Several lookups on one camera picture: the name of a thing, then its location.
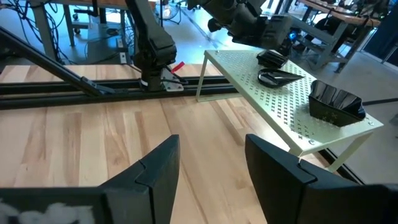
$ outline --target metal plate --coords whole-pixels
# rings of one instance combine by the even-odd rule
[[[178,81],[178,79],[173,74],[171,74],[166,68],[162,69],[162,79]],[[184,87],[178,83],[163,82],[163,86],[165,90],[168,92],[184,90]]]
[[[311,117],[308,95],[315,77],[288,61],[281,70],[305,78],[282,88],[266,88],[257,80],[257,73],[263,68],[257,64],[258,53],[248,50],[207,50],[205,56],[290,148],[300,149],[304,154],[313,153],[383,125],[368,114],[363,121],[342,128]]]

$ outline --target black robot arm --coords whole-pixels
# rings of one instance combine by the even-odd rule
[[[200,5],[213,18],[209,29],[226,28],[233,42],[277,49],[292,26],[288,16],[261,16],[265,0],[188,0],[188,8]],[[171,36],[156,23],[147,0],[126,0],[138,30],[138,53],[133,61],[142,70],[141,83],[148,91],[163,89],[160,74],[174,63],[177,49]]]

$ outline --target black cloth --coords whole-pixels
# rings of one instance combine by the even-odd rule
[[[330,18],[321,19],[319,22],[317,22],[317,24],[315,24],[315,27],[320,30],[328,32],[330,35],[333,35],[337,30],[338,26],[340,25],[340,22],[341,21],[339,19],[330,17]],[[360,30],[356,29],[356,26],[348,24],[347,28],[345,29],[341,37],[337,40],[337,43],[332,50],[332,53],[336,53],[348,37],[356,39],[358,33],[360,33]],[[309,34],[307,34],[305,38],[309,41],[314,39],[314,37]]]

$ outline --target light wood tabletop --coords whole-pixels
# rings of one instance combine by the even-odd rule
[[[121,65],[69,66],[91,79],[135,78]],[[199,75],[201,65],[178,74]],[[207,75],[220,73],[208,65]],[[0,82],[58,80],[37,66],[8,66]],[[0,187],[97,186],[171,134],[180,135],[172,223],[266,223],[244,156],[254,133],[287,145],[243,98],[194,97],[0,111]],[[315,154],[304,159],[327,165]]]
[[[341,19],[342,21],[345,21],[349,24],[354,24],[354,25],[362,25],[366,18],[363,17],[357,17],[357,16],[350,16],[347,15],[347,13],[352,13],[350,10],[344,9],[342,7],[338,7],[335,5],[327,4],[326,2],[323,2],[321,0],[298,0],[299,2],[310,6],[316,10],[319,10],[324,13],[329,13],[338,19]],[[372,26],[372,27],[377,27],[380,25],[380,20],[377,19],[369,19],[367,26]]]

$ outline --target black tray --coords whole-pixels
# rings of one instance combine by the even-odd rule
[[[360,97],[320,80],[312,82],[308,99],[311,116],[338,127],[362,121],[366,117]]]

